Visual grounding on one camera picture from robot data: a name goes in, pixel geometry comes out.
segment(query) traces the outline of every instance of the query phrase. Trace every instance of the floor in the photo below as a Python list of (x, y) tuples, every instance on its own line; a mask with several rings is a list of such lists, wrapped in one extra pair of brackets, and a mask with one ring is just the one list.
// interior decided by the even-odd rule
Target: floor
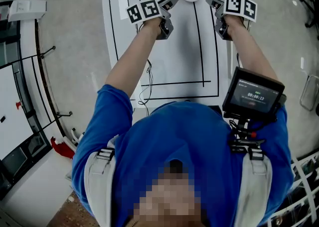
[[(110, 71), (101, 0), (47, 0), (47, 14), (40, 22), (42, 50), (56, 45), (45, 58), (51, 91), (67, 130), (85, 128), (92, 116), (96, 91)], [(259, 5), (251, 33), (261, 46), (288, 97), (289, 145), (295, 156), (319, 147), (319, 117), (299, 105), (306, 72), (319, 72), (319, 41), (314, 28), (304, 23), (308, 15), (298, 0), (254, 0)], [(301, 69), (301, 58), (305, 71)], [(134, 120), (145, 115), (136, 109)]]

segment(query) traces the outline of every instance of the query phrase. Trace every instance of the white cabinet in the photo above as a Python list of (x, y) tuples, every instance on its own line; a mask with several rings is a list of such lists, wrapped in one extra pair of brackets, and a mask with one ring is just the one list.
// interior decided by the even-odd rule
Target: white cabinet
[(33, 135), (16, 90), (12, 66), (0, 69), (0, 160)]

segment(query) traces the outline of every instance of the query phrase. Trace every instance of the white wall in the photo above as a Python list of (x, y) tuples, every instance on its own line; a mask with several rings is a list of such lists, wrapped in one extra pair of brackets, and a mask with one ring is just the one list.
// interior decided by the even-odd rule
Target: white wall
[[(22, 57), (36, 54), (34, 20), (21, 21), (20, 33)], [(37, 57), (33, 60), (44, 104), (50, 118), (53, 119)], [(34, 79), (31, 59), (24, 60), (23, 65), (30, 97), (43, 127), (49, 121)], [(51, 137), (55, 137), (58, 141), (62, 139), (56, 123), (48, 126), (44, 133), (49, 141)], [(51, 150), (11, 189), (0, 202), (0, 207), (25, 227), (45, 227), (72, 192), (71, 183), (65, 179), (71, 167), (70, 159)]]

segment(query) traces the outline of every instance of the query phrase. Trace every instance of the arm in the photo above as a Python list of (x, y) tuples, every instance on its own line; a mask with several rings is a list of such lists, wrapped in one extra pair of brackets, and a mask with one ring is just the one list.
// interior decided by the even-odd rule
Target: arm
[(105, 84), (125, 92), (129, 97), (141, 78), (147, 59), (160, 34), (160, 18), (147, 21), (108, 75)]
[(228, 34), (231, 36), (239, 58), (245, 69), (278, 80), (273, 68), (264, 56), (254, 38), (249, 34), (242, 22), (242, 18), (234, 15), (225, 16), (228, 24)]

